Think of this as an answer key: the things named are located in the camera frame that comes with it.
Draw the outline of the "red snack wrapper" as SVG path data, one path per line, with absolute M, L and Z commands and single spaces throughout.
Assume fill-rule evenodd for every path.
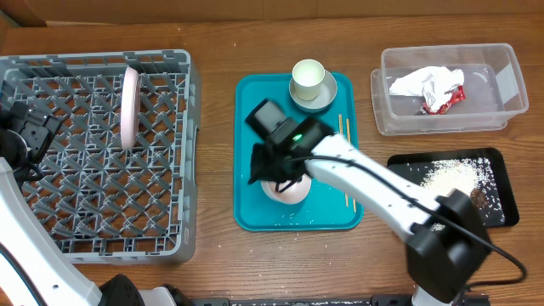
M 463 101 L 466 98 L 466 95 L 463 90 L 463 86 L 458 86 L 455 89 L 450 91 L 451 97 L 448 102 L 441 105 L 436 111 L 431 110 L 427 102 L 424 102 L 421 108 L 421 113 L 425 115 L 443 115 L 445 114 L 453 105 Z

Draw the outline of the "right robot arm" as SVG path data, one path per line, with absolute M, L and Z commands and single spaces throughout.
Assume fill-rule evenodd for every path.
M 304 174 L 362 203 L 405 243 L 416 282 L 415 305 L 451 305 L 489 255 L 490 237 L 470 197 L 434 195 L 354 148 L 329 125 L 308 117 L 246 119 L 262 139 L 252 148 L 255 182 L 292 182 Z

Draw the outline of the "white paper cup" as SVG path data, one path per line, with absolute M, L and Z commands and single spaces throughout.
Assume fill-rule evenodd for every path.
M 302 100 L 316 98 L 324 78 L 324 66 L 315 59 L 300 60 L 292 69 L 295 93 Z

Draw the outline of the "small pink bowl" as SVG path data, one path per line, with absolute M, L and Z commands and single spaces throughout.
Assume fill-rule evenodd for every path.
M 309 194 L 312 178 L 304 174 L 298 180 L 287 180 L 282 183 L 262 181 L 264 194 L 273 201 L 286 205 L 296 205 Z

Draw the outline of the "brown food scrap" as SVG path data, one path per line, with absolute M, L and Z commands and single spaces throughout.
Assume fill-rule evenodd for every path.
M 483 209 L 488 206 L 486 194 L 481 190 L 474 189 L 470 194 L 470 199 L 473 205 L 478 209 Z

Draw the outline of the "grey small saucer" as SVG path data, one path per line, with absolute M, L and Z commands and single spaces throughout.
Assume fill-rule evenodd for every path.
M 301 111 L 308 113 L 322 112 L 332 105 L 333 100 L 337 96 L 337 81 L 329 71 L 325 71 L 325 77 L 320 85 L 319 94 L 312 100 L 303 100 L 296 95 L 295 82 L 293 79 L 291 79 L 289 84 L 289 94 L 291 95 L 295 105 Z

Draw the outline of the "white napkin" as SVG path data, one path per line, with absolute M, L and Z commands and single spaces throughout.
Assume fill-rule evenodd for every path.
M 464 81 L 461 69 L 427 66 L 397 78 L 390 85 L 388 93 L 393 96 L 423 97 L 423 103 L 427 102 L 431 110 L 436 111 L 450 100 L 450 91 L 463 86 Z

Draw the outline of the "large pink plate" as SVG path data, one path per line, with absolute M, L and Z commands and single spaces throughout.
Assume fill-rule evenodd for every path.
M 124 150 L 133 148 L 139 130 L 140 85 L 139 73 L 128 66 L 123 77 L 120 112 L 120 138 Z

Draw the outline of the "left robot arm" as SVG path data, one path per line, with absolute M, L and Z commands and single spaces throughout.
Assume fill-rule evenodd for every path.
M 102 286 L 59 250 L 22 196 L 14 169 L 26 164 L 26 142 L 1 130 L 1 288 L 14 305 L 191 305 L 169 285 L 139 290 L 116 275 Z

